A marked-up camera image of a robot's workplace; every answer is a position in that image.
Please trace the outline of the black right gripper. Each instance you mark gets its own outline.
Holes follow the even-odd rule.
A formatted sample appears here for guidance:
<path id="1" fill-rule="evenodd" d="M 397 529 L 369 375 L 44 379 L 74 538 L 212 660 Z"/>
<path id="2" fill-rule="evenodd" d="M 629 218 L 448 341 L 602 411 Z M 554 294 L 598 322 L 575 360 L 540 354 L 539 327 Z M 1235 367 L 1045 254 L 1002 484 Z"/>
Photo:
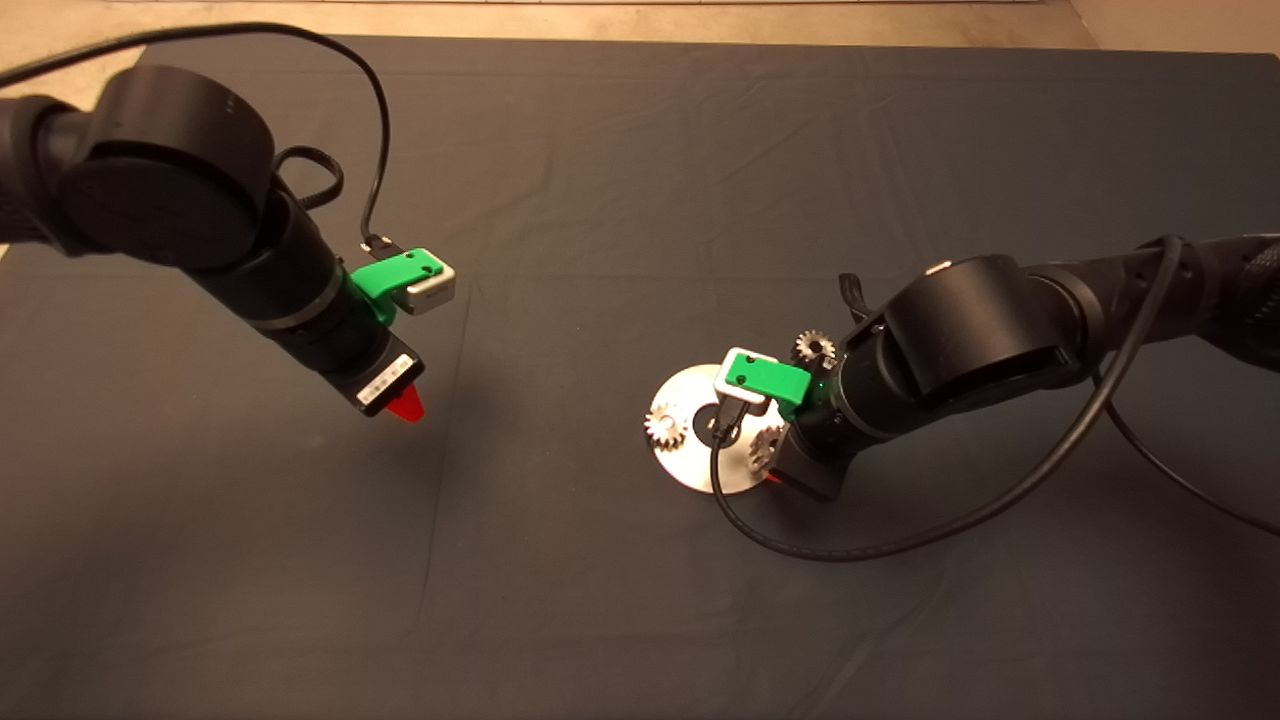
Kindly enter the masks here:
<path id="1" fill-rule="evenodd" d="M 773 451 L 773 478 L 765 483 L 777 492 L 792 489 L 818 502 L 833 502 L 842 492 L 850 456 L 810 447 L 799 430 L 786 430 Z"/>

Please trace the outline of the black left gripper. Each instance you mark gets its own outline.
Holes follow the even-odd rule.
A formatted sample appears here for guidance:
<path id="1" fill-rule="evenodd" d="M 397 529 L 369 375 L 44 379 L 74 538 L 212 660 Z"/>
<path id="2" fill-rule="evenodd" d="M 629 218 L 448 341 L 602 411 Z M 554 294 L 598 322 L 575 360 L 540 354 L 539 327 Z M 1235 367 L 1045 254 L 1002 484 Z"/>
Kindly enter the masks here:
<path id="1" fill-rule="evenodd" d="M 335 373 L 335 391 L 364 416 L 384 411 L 410 424 L 425 418 L 416 382 L 425 363 L 399 336 L 384 331 L 375 350 L 353 369 Z"/>

